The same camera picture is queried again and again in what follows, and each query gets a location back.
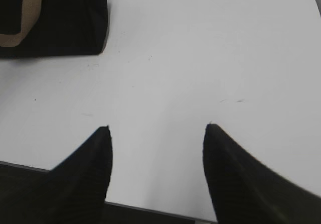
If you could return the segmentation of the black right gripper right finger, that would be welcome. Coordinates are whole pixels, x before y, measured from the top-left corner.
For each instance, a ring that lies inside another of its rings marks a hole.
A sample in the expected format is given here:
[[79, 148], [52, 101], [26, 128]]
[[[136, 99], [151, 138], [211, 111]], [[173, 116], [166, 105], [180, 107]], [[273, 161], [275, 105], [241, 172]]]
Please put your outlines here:
[[320, 197], [278, 175], [208, 124], [203, 168], [218, 223], [320, 223]]

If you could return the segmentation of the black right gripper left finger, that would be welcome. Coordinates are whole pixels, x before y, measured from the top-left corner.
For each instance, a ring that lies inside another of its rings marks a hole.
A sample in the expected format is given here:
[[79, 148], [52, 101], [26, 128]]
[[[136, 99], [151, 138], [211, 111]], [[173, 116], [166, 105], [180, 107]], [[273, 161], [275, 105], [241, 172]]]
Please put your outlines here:
[[108, 127], [51, 171], [1, 163], [1, 223], [100, 223], [112, 172]]

